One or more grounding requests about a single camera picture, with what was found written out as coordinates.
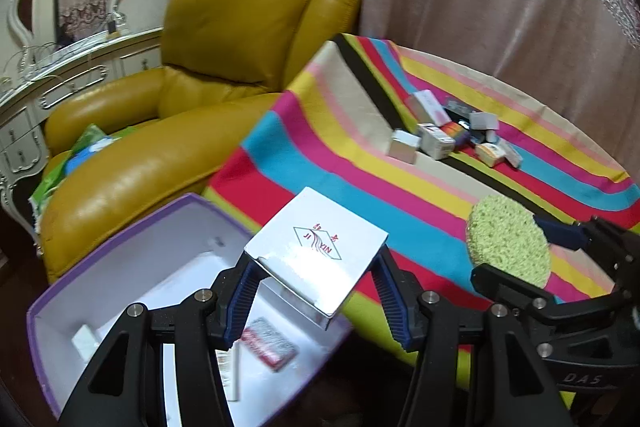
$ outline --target box lid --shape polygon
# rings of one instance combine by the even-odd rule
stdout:
[[[282,285],[332,317],[387,235],[305,187],[249,241],[244,251]]]

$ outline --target table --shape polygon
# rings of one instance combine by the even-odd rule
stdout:
[[[415,165],[386,156],[395,128],[412,130],[404,100],[431,89],[500,120],[498,135],[522,168],[490,169],[471,148]],[[457,305],[484,309],[470,285],[465,222],[473,204],[500,192],[533,213],[571,223],[603,216],[639,230],[640,190],[624,169],[570,122],[525,93],[464,66],[388,41],[338,36],[325,44],[213,176],[204,196],[258,230],[310,186],[389,233],[402,269]],[[564,301],[608,293],[612,282],[581,251],[551,246],[546,290]],[[388,331],[370,276],[344,308],[364,337],[412,361]],[[459,377],[468,376],[468,353]]]

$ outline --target robotic arm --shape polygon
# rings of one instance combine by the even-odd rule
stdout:
[[[623,427],[634,414],[640,237],[600,218],[576,225],[537,222],[551,242],[583,248],[616,281],[614,291],[557,304],[548,292],[483,264],[471,281],[493,303],[481,312],[425,291],[398,268],[386,246],[377,254],[370,269],[393,337],[407,352],[418,351],[399,427],[450,425],[463,345],[472,355],[466,427],[573,427],[558,389],[623,389],[626,398],[603,427]],[[232,427],[214,350],[229,349],[241,336],[266,277],[243,253],[210,289],[178,305],[129,305],[87,365],[59,425],[165,427],[162,344],[175,344],[182,425]]]

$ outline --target open box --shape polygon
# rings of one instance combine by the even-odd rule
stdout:
[[[102,340],[130,303],[143,302],[149,309],[180,303],[234,266],[250,238],[209,201],[187,194],[106,241],[52,285],[29,309],[27,327],[36,376],[54,414],[60,415],[84,371],[72,344],[82,325]],[[277,413],[350,331],[341,315],[323,331],[280,293],[277,281],[263,280],[248,323],[265,317],[298,354],[274,373],[241,343],[239,400],[228,403],[236,427],[261,425]],[[164,346],[163,370],[168,425],[178,427],[174,346]]]

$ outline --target blue gripper pad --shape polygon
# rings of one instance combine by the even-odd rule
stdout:
[[[394,340],[408,353],[419,350],[428,320],[420,311],[422,287],[415,275],[399,269],[386,246],[373,259],[371,274]]]
[[[236,290],[226,309],[226,328],[223,335],[225,344],[231,346],[242,335],[246,320],[254,303],[255,293],[265,273],[253,261],[247,263]]]
[[[580,250],[589,244],[589,237],[582,231],[579,225],[566,225],[547,221],[538,216],[533,216],[536,224],[545,233],[546,240],[559,247],[569,250]]]

